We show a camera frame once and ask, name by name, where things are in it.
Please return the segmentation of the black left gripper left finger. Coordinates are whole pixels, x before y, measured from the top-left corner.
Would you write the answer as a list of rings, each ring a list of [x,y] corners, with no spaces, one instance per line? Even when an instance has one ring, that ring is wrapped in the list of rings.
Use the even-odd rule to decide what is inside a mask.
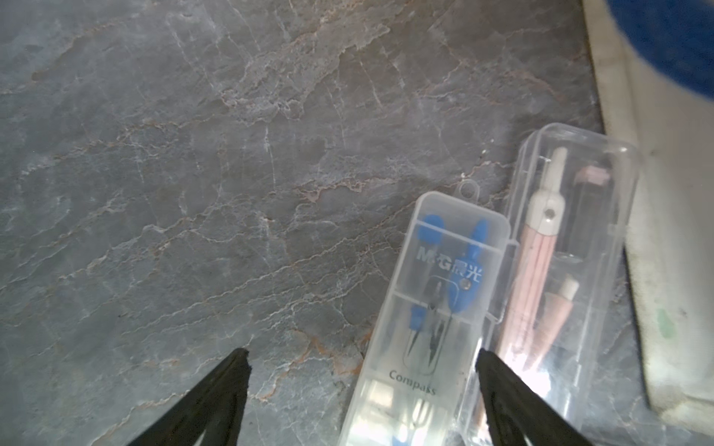
[[[238,348],[132,445],[235,445],[241,432],[251,366]]]

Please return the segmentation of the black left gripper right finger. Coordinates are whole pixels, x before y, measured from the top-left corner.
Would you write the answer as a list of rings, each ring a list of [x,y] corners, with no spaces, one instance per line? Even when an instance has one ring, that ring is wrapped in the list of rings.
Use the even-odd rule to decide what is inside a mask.
[[[480,350],[475,370],[492,444],[591,446],[586,437],[533,392],[496,353]]]

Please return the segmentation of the clear case blue insert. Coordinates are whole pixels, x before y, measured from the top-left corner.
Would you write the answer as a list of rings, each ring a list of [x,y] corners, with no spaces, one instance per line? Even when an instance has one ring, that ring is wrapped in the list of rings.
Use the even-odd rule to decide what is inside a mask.
[[[353,398],[342,445],[442,445],[468,401],[511,225],[479,186],[418,198]]]

